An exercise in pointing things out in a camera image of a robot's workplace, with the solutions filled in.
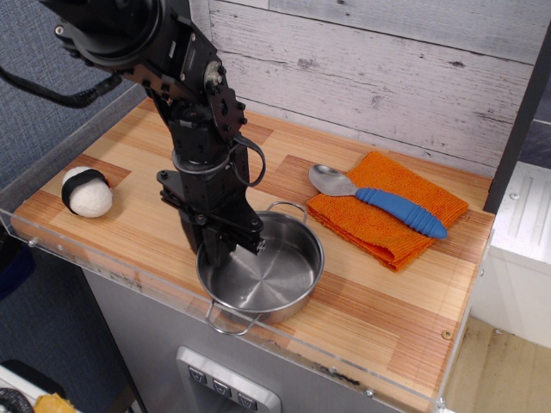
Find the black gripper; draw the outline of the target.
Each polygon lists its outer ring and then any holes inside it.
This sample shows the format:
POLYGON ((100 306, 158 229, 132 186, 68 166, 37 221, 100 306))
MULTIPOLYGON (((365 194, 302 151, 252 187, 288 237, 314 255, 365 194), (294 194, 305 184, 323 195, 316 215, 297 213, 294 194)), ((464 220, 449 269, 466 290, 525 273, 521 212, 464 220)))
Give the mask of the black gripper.
POLYGON ((220 267, 239 245, 253 254, 264 248, 263 221, 246 199, 248 149, 234 146, 214 163, 193 163, 173 151, 173 170, 161 170, 163 201, 176 208, 189 246, 201 261, 220 267))

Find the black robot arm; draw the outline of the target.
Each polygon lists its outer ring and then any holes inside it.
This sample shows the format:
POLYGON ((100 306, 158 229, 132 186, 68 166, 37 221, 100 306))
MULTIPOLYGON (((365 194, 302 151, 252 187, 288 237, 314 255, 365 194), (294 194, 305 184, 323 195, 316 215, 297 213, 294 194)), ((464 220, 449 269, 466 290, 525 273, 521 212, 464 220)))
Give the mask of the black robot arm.
POLYGON ((186 1, 49 1, 58 38, 85 64, 140 85, 172 138, 173 169, 160 171, 193 250, 220 265, 237 247, 263 249, 263 222, 245 192, 254 144, 240 129, 245 105, 186 1))

